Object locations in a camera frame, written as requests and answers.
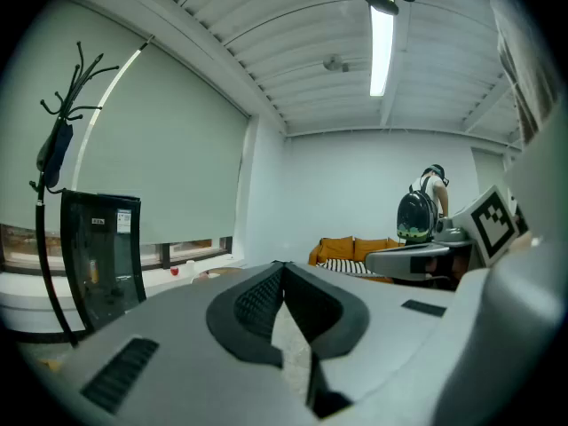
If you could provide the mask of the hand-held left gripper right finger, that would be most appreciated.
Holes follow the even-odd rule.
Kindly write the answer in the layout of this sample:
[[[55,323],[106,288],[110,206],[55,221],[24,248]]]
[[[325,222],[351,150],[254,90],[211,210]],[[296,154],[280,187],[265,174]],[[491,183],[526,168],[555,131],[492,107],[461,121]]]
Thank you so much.
[[[453,297],[286,263],[284,379],[319,418],[354,406],[418,351]]]

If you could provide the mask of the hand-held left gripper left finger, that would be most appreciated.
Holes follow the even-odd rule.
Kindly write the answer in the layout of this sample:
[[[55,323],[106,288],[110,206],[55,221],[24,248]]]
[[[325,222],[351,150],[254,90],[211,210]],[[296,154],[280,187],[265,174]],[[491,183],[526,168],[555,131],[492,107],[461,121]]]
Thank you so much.
[[[313,425],[272,345],[283,264],[160,293],[83,341],[59,398],[88,425]]]

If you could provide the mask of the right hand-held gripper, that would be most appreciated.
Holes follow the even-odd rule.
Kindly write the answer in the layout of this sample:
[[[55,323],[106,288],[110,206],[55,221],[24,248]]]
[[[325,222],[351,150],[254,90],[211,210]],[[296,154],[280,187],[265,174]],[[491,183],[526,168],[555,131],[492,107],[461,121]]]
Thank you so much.
[[[518,236],[508,204],[493,185],[453,216],[438,220],[434,230],[436,243],[371,252],[365,257],[365,267],[393,279],[428,279],[433,275],[434,260],[449,256],[450,248],[461,246],[472,246],[480,265],[490,267]]]

